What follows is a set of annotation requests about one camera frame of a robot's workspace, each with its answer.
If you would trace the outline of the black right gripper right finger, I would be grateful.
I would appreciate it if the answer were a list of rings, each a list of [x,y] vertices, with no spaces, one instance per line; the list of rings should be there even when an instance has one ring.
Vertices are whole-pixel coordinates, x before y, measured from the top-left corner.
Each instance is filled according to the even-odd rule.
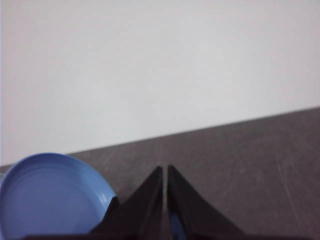
[[[244,236],[245,232],[211,206],[173,166],[167,168],[167,207],[179,237]]]

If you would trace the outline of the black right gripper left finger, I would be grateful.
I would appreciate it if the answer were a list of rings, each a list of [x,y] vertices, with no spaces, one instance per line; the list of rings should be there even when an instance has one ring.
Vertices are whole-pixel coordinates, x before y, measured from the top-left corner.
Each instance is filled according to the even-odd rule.
[[[105,237],[143,237],[152,220],[161,220],[163,168],[157,166],[122,204],[114,196],[102,221],[90,233]]]

